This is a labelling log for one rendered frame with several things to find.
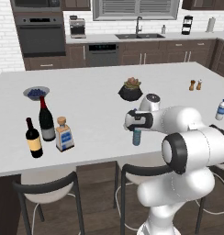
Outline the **black microwave oven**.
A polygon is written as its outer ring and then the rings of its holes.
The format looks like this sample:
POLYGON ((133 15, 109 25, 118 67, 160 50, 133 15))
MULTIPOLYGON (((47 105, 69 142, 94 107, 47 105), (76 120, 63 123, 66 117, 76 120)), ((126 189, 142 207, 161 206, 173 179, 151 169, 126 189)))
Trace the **black microwave oven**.
POLYGON ((10 0, 14 12, 60 12, 60 0, 10 0))

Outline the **succulent in black pot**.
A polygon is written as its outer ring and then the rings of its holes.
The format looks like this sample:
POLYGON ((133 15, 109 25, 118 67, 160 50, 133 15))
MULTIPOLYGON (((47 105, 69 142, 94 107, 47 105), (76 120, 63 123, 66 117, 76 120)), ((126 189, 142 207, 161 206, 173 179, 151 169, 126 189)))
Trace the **succulent in black pot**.
POLYGON ((132 102, 139 100, 143 95, 142 91, 140 90, 140 85, 141 82, 138 79, 130 77, 120 88, 118 94, 126 101, 132 102))

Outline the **black dishwasher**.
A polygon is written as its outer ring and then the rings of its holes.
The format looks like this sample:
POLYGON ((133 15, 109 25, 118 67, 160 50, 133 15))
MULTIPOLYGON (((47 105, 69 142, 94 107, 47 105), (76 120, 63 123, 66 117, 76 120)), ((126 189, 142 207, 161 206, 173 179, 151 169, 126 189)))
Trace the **black dishwasher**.
POLYGON ((104 67, 118 65, 117 43, 93 43, 86 46, 86 65, 104 67))

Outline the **dark brown base cupboards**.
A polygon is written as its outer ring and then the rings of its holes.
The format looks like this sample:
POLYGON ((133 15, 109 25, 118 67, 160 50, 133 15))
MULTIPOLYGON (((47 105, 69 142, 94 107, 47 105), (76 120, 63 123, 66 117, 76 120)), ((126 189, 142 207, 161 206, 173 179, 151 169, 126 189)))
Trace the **dark brown base cupboards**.
POLYGON ((224 40, 216 41, 215 49, 212 54, 212 61, 209 66, 212 72, 215 72, 224 77, 224 40))
POLYGON ((81 68, 86 66, 86 46, 67 44, 65 56, 24 58, 23 61, 27 71, 81 68))
POLYGON ((120 65, 197 62, 209 67, 214 39, 156 40, 119 44, 120 65))

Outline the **square blue-label glass bottle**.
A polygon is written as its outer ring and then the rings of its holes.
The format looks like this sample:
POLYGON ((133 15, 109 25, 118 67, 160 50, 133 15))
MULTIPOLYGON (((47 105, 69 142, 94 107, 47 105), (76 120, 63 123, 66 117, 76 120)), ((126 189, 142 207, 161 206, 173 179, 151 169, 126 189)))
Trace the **square blue-label glass bottle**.
POLYGON ((59 127, 56 128, 56 147, 63 152, 74 146, 73 135, 66 124, 66 117, 58 117, 57 122, 59 127))

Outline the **short yellow-label wine bottle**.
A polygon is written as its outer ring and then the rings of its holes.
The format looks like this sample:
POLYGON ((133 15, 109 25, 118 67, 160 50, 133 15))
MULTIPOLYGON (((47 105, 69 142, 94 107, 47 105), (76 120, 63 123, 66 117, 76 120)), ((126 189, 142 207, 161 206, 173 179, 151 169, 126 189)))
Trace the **short yellow-label wine bottle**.
POLYGON ((43 154, 39 132, 33 127, 30 117, 26 119, 28 124, 28 130, 26 132, 26 138, 28 146, 33 158, 40 158, 43 154))

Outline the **tall grey-label wine bottle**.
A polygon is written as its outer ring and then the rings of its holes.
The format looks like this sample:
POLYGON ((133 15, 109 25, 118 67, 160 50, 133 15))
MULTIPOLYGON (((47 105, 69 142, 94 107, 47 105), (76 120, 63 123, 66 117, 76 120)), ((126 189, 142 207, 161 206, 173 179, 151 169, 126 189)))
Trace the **tall grey-label wine bottle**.
POLYGON ((42 138, 45 141, 52 141, 55 139, 55 128, 51 112, 48 110, 44 96, 39 97, 40 112, 39 112, 39 125, 42 133, 42 138))

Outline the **dark sink basin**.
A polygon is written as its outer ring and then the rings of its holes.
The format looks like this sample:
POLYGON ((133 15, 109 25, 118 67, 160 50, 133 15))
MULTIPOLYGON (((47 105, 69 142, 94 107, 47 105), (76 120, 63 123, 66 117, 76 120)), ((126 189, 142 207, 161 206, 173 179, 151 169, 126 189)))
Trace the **dark sink basin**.
POLYGON ((148 34, 116 34, 118 39, 162 39, 165 36, 157 33, 148 34))

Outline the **bowl of blueberries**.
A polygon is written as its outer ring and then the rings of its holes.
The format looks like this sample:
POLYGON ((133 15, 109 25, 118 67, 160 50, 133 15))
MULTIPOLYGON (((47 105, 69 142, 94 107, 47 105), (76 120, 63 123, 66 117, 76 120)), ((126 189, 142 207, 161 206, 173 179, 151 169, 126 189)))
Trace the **bowl of blueberries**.
POLYGON ((46 86, 34 86, 26 89, 23 95, 32 101, 39 101, 41 96, 46 96, 49 92, 50 89, 46 86))

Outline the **black wall oven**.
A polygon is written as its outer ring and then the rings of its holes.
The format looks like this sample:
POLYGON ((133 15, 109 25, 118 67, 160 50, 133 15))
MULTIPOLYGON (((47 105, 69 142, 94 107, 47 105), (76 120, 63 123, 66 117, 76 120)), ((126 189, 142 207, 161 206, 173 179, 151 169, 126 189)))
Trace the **black wall oven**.
POLYGON ((15 23, 24 58, 65 55, 62 14, 18 14, 15 16, 15 23))

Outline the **silver coffee machine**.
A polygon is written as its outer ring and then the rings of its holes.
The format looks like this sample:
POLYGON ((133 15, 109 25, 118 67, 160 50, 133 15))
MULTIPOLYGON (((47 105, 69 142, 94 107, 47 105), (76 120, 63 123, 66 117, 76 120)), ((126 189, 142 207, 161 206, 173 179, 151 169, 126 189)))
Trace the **silver coffee machine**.
POLYGON ((72 39, 85 39, 85 20, 78 16, 70 16, 70 33, 72 39))

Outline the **window with blinds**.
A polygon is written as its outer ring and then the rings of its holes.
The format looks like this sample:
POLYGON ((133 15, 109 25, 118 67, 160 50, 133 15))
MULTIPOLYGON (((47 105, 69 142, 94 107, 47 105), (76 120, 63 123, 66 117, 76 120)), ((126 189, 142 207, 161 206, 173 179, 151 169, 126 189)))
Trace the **window with blinds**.
POLYGON ((180 0, 92 0, 94 21, 176 20, 180 0))

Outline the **dark brown upper cupboard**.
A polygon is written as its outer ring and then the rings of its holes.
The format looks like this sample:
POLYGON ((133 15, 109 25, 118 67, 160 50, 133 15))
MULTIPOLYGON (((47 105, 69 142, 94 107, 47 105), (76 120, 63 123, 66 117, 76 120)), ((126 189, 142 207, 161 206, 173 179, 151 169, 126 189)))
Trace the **dark brown upper cupboard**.
POLYGON ((90 11, 90 0, 62 0, 63 11, 90 11))
POLYGON ((183 0, 185 10, 224 10, 224 0, 183 0))

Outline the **dark sink tap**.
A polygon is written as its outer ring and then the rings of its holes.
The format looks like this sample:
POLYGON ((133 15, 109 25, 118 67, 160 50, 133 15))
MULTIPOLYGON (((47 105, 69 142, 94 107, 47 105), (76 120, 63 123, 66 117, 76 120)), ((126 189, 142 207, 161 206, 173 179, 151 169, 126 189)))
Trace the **dark sink tap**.
POLYGON ((136 35, 138 35, 142 31, 142 27, 140 27, 139 22, 142 20, 142 17, 138 16, 136 20, 136 35))

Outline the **white stool with black frame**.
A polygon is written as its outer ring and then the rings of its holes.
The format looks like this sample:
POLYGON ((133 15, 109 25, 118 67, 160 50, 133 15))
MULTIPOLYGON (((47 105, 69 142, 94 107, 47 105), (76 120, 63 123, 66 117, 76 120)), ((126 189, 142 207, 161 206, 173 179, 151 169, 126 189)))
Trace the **white stool with black frame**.
MULTIPOLYGON (((224 164, 212 166, 210 168, 210 170, 224 185, 224 164)), ((203 212, 207 212, 208 214, 211 214, 211 215, 223 215, 224 214, 224 211, 210 212, 210 211, 204 209, 206 199, 207 198, 204 196, 200 199, 200 201, 196 201, 197 205, 199 206, 199 210, 198 210, 198 215, 197 215, 197 220, 196 220, 195 235, 198 235, 198 233, 200 231, 200 225, 201 225, 201 221, 202 221, 202 217, 203 217, 203 212)))
POLYGON ((135 230, 125 222, 126 186, 139 185, 145 180, 171 171, 159 151, 116 161, 113 208, 118 209, 120 216, 120 235, 125 235, 125 228, 135 230))
POLYGON ((36 204, 33 214, 39 212, 40 220, 44 221, 45 218, 41 206, 59 201, 67 195, 70 196, 71 190, 74 191, 73 196, 76 200, 80 228, 79 235, 85 235, 80 190, 75 167, 70 166, 69 168, 23 173, 21 174, 21 182, 14 181, 12 185, 18 195, 27 235, 34 235, 34 223, 29 223, 26 200, 36 204))

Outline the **paper towel roll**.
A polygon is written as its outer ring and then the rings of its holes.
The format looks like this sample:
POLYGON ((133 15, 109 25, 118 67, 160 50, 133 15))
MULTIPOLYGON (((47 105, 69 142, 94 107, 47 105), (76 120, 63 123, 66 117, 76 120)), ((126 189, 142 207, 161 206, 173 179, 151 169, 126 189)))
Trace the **paper towel roll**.
POLYGON ((216 19, 215 19, 214 17, 211 17, 211 18, 208 20, 208 23, 207 23, 207 30, 206 30, 207 33, 213 32, 213 29, 214 29, 214 26, 215 26, 215 22, 216 22, 216 19))

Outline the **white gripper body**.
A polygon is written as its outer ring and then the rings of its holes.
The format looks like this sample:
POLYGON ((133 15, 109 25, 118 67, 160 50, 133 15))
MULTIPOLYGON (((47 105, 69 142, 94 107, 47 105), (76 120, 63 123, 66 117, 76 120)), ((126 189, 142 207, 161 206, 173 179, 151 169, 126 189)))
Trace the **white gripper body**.
POLYGON ((125 116, 124 129, 133 131, 134 130, 134 120, 135 120, 136 112, 134 110, 130 110, 125 116))

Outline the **clear plastic water bottle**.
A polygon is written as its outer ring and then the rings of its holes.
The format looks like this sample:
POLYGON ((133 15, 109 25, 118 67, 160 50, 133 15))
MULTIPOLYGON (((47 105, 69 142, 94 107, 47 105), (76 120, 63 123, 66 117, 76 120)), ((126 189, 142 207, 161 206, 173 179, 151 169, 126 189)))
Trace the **clear plastic water bottle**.
POLYGON ((215 115, 216 120, 222 120, 224 118, 224 99, 219 103, 218 110, 215 115))

